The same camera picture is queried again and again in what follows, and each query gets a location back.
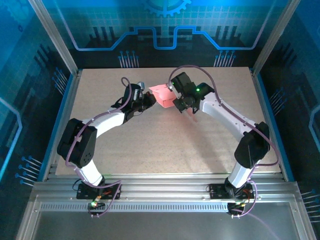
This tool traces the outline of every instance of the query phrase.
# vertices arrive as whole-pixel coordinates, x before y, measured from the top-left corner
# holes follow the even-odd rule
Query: gear logo
[[[186,5],[191,0],[141,0],[145,10],[149,10],[151,14],[155,13],[157,17],[161,15],[173,17],[175,13],[180,14],[181,9],[186,9]]]
[[[27,0],[0,0],[0,6],[6,6],[14,20],[22,24],[29,17]]]

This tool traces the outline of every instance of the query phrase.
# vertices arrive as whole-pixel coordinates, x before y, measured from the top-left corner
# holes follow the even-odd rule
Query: metal extrusion frame
[[[281,153],[279,165],[280,165],[283,177],[286,181],[294,181],[294,177],[289,165],[287,154],[284,150],[283,143],[278,131],[276,120],[275,120],[275,117],[273,116],[273,112],[271,110],[271,106],[270,106],[267,94],[265,93],[266,91],[265,87],[263,86],[261,79],[259,79],[260,75],[254,75],[251,71],[251,76],[252,76],[252,81],[255,87],[255,91],[257,92],[258,100],[260,102],[260,106],[262,109],[265,122],[269,126],[270,138],[272,139],[272,142],[275,143],[277,149],[279,149]]]
[[[296,8],[298,7],[301,0],[288,0],[287,5],[285,6],[282,14],[280,15],[278,21],[276,22],[270,36],[268,37],[261,53],[259,54],[257,60],[253,66],[253,75],[257,76],[261,71],[263,65],[267,61],[270,53],[274,49],[276,43],[284,32],[287,24],[289,23],[292,15],[294,14]]]
[[[41,212],[86,212],[89,201],[75,199],[71,185],[76,176],[58,177],[56,165],[46,182],[36,182],[30,195],[17,240],[33,239]],[[210,200],[208,184],[221,184],[227,174],[124,174],[106,176],[122,180],[121,198],[111,212],[227,212],[230,200]],[[281,173],[255,173],[257,204],[289,203],[301,240],[315,240],[296,182],[285,182]]]
[[[79,70],[77,74],[73,75],[72,80],[68,82],[67,89],[65,92],[66,95],[63,96],[61,107],[59,109],[59,113],[53,127],[48,148],[44,155],[43,163],[45,163],[46,166],[42,166],[45,168],[41,168],[38,181],[45,181],[48,178],[49,169],[51,165],[57,163],[60,158],[60,156],[57,154],[56,149],[58,147],[64,129],[68,123],[68,120],[70,119],[72,107],[76,99],[81,74],[82,70]]]
[[[47,34],[49,35],[55,48],[59,52],[65,65],[69,69],[70,73],[72,75],[76,75],[78,72],[78,67],[74,59],[72,58],[64,40],[62,39],[54,21],[50,17],[50,14],[46,9],[44,3],[41,0],[29,0],[29,3],[32,6],[35,14],[39,18],[40,22],[42,23]]]

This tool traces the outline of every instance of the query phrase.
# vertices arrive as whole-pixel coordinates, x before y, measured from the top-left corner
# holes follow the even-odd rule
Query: blue circuit graphic
[[[5,174],[6,168],[8,166],[9,160],[11,158],[12,153],[14,152],[15,146],[17,144],[18,138],[20,136],[20,133],[22,131],[22,121],[20,113],[17,109],[15,109],[13,106],[11,106],[8,102],[6,102],[4,99],[0,98],[0,103],[2,103],[5,107],[7,107],[14,115],[16,116],[16,120],[18,123],[18,129],[14,135],[14,139],[12,140],[11,146],[9,148],[8,153],[6,154],[6,157],[4,159],[3,165],[0,168],[0,182]]]
[[[310,129],[310,132],[311,132],[311,135],[313,137],[313,140],[315,142],[315,145],[316,147],[318,148],[318,151],[320,153],[320,141],[319,141],[319,138],[317,137],[317,134],[316,134],[316,131],[314,129],[314,120],[315,120],[315,116],[316,116],[316,113],[318,113],[320,111],[320,105],[316,106],[312,111],[311,111],[311,114],[310,114],[310,121],[309,121],[309,129]]]
[[[180,10],[185,10],[190,0],[141,0],[145,10],[157,17],[180,14]]]
[[[129,32],[125,32],[111,47],[99,47],[99,48],[95,48],[95,47],[87,47],[87,48],[80,48],[77,45],[77,42],[75,40],[75,38],[73,37],[73,35],[71,34],[71,31],[69,30],[69,36],[71,38],[71,41],[75,47],[75,49],[77,49],[78,51],[112,51],[114,50],[119,43],[121,43],[121,41],[130,35],[139,35],[139,30],[151,30],[152,31],[152,35],[153,35],[153,46],[155,49],[157,50],[174,50],[177,47],[177,41],[178,41],[178,31],[179,30],[192,30],[192,34],[193,35],[203,35],[212,45],[214,45],[216,47],[216,49],[218,50],[253,50],[257,43],[258,40],[260,38],[261,32],[263,31],[263,28],[261,28],[260,33],[258,34],[258,36],[256,37],[253,46],[251,47],[234,47],[234,46],[219,46],[213,39],[211,36],[209,36],[209,34],[206,31],[199,31],[197,30],[197,26],[191,26],[191,25],[187,25],[187,26],[176,26],[174,28],[173,31],[173,44],[172,46],[158,46],[157,43],[157,31],[156,28],[154,26],[136,26],[133,28],[133,31],[129,31]]]

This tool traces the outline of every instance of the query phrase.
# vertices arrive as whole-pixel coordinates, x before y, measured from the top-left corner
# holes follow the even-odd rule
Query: wire
[[[108,195],[108,194],[110,194],[110,193],[111,193],[111,191],[106,191],[106,192],[104,192],[104,193],[102,194],[102,196]]]
[[[92,218],[99,218],[99,217],[105,215],[105,214],[109,211],[112,203],[114,202],[114,200],[115,200],[116,197],[117,197],[117,193],[118,193],[119,190],[120,190],[120,186],[121,186],[121,184],[119,184],[119,186],[117,187],[117,189],[116,189],[116,191],[115,191],[115,193],[114,193],[114,195],[113,195],[113,198],[112,198],[111,202],[109,203],[108,207],[107,207],[101,214],[98,214],[98,213],[97,213],[97,214],[92,214],[92,212],[89,210],[89,213],[91,214],[91,217],[92,217]]]
[[[139,114],[137,114],[137,115],[133,115],[134,117],[138,117],[138,116],[140,116],[141,114],[143,114],[143,111],[142,112],[140,112]]]
[[[248,203],[250,203],[250,192],[247,189],[243,190],[246,194],[246,196],[248,197]]]
[[[206,71],[204,70],[203,68],[199,67],[199,66],[196,66],[196,65],[182,65],[182,66],[179,66],[177,67],[175,70],[172,71],[172,73],[170,74],[169,76],[169,80],[168,80],[168,84],[170,84],[170,81],[171,81],[171,78],[173,76],[173,74],[178,71],[179,69],[182,69],[182,68],[195,68],[195,69],[199,69],[200,71],[202,71],[203,73],[205,73],[209,79],[211,80],[212,82],[212,85],[213,85],[213,89],[214,89],[214,94],[216,96],[216,99],[218,101],[218,103],[228,112],[230,113],[232,116],[234,116],[236,119],[238,119],[241,123],[243,123],[244,125],[247,125],[249,128],[251,128],[252,130],[254,130],[256,133],[258,133],[264,140],[266,140],[266,142],[273,148],[274,152],[275,152],[275,155],[276,155],[276,161],[274,163],[262,163],[262,164],[257,164],[255,167],[253,167],[253,170],[256,168],[256,167],[271,167],[271,166],[275,166],[279,163],[279,160],[280,160],[280,152],[279,150],[277,149],[277,147],[274,145],[274,143],[267,137],[265,136],[260,130],[258,130],[256,127],[254,127],[253,125],[251,125],[250,123],[246,122],[242,117],[238,116],[237,114],[235,114],[232,110],[230,110],[226,105],[224,105],[221,101],[221,99],[219,98],[219,95],[218,95],[218,90],[217,90],[217,87],[216,87],[216,84],[215,84],[215,81],[214,79],[212,78],[212,76]]]
[[[85,128],[86,128],[87,126],[89,126],[91,123],[93,123],[96,119],[98,119],[98,118],[100,118],[100,117],[103,117],[103,116],[105,116],[105,115],[107,115],[107,114],[115,113],[115,112],[123,109],[123,108],[128,104],[128,102],[129,102],[129,100],[130,100],[130,98],[131,98],[132,88],[131,88],[131,84],[130,84],[130,81],[128,80],[128,78],[126,78],[126,77],[124,77],[124,76],[121,78],[121,83],[122,83],[123,85],[124,85],[124,80],[127,81],[128,86],[129,86],[129,96],[128,96],[128,98],[126,99],[126,101],[124,102],[124,104],[121,105],[120,107],[118,107],[117,109],[114,109],[114,110],[111,110],[111,111],[106,111],[106,112],[103,112],[103,113],[98,114],[97,116],[95,116],[94,118],[92,118],[91,120],[89,120],[89,121],[80,129],[80,131],[78,132],[78,134],[75,136],[75,138],[74,138],[74,140],[73,140],[73,142],[72,142],[72,144],[71,144],[71,147],[70,147],[70,149],[69,149],[69,152],[68,152],[68,154],[67,154],[67,156],[66,156],[65,165],[66,165],[67,167],[71,167],[71,168],[74,168],[74,167],[75,167],[74,165],[70,164],[70,156],[71,156],[72,151],[73,151],[74,148],[75,148],[75,145],[76,145],[79,137],[81,136],[81,134],[83,133],[83,131],[85,130]],[[80,174],[80,170],[79,170],[78,167],[75,167],[75,171],[76,171],[76,172],[78,173],[78,175],[81,177],[82,181],[83,181],[85,184],[87,184],[88,186],[92,187],[92,188],[105,189],[105,188],[109,188],[109,187],[112,187],[112,186],[117,185],[117,184],[121,184],[121,181],[119,180],[119,181],[116,181],[116,182],[111,183],[111,184],[108,184],[108,185],[95,186],[95,185],[93,185],[93,184],[91,184],[90,182],[87,182],[87,181],[85,180],[85,178],[82,176],[82,174]]]
[[[242,212],[242,214],[239,215],[239,218],[240,218],[240,217],[243,217],[243,216],[245,216],[245,215],[247,215],[247,214],[249,214],[250,211],[251,211],[251,210],[254,208],[254,206],[256,205],[256,201],[257,201],[257,197],[258,197],[257,185],[256,185],[256,183],[255,183],[254,181],[252,181],[252,180],[248,181],[248,183],[254,185],[254,191],[255,191],[254,200],[253,200],[253,203],[252,203],[251,207],[249,208],[249,210],[246,211],[246,212]]]
[[[79,178],[77,181],[74,182],[74,184],[72,185],[72,189],[75,191],[78,191],[77,189],[75,189],[75,185],[77,184],[77,182],[79,182],[80,180],[82,180],[81,178]]]
[[[242,210],[239,210],[239,209],[233,209],[233,211],[236,211],[236,212],[239,212],[239,213],[243,213],[243,212],[244,212],[244,210],[242,211]],[[276,233],[269,227],[269,225],[266,224],[262,219],[260,219],[260,218],[257,217],[256,215],[253,215],[252,213],[247,213],[247,214],[248,214],[250,217],[258,220],[262,225],[264,225],[265,228],[268,229],[269,232],[275,237],[275,239],[281,240],[281,238],[278,237],[277,234],[276,234]]]

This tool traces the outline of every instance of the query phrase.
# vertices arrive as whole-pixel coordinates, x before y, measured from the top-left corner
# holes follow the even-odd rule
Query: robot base
[[[245,207],[244,206],[241,206],[239,204],[232,203],[232,202],[229,202],[227,207],[228,207],[228,210],[229,210],[227,213],[229,215],[237,216],[237,215],[241,215],[242,214],[241,212],[245,211]]]
[[[255,195],[253,193],[253,188],[250,183],[245,184],[238,191],[236,196],[230,195],[226,191],[226,185],[224,183],[221,184],[209,184],[207,187],[208,192],[210,193],[210,199],[237,199],[237,200],[245,200],[245,199],[254,199]]]
[[[103,188],[102,192],[102,197],[101,200],[111,200],[116,193],[118,188],[118,184],[111,186],[111,187],[106,187]],[[120,192],[118,192],[115,196],[115,199],[118,200],[120,198],[121,194],[121,187],[120,187]],[[97,196],[100,195],[100,189],[99,188],[93,188],[90,187],[84,183],[79,184],[77,193],[76,193],[76,199],[88,199],[88,200],[93,200]]]

